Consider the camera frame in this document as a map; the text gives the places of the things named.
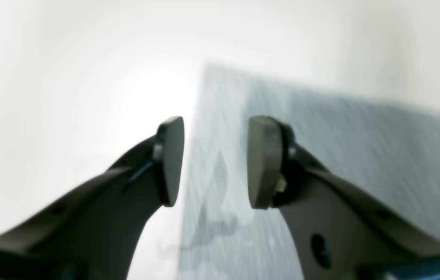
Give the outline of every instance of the black metal tool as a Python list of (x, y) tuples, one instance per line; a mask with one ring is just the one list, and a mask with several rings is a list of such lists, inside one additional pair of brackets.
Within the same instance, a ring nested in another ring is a hole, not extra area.
[(177, 200), (184, 122), (156, 135), (43, 211), (0, 235), (0, 279), (125, 280), (138, 238), (162, 205)]
[(286, 221), (306, 280), (440, 280), (440, 241), (300, 147), (291, 127), (249, 120), (251, 206)]

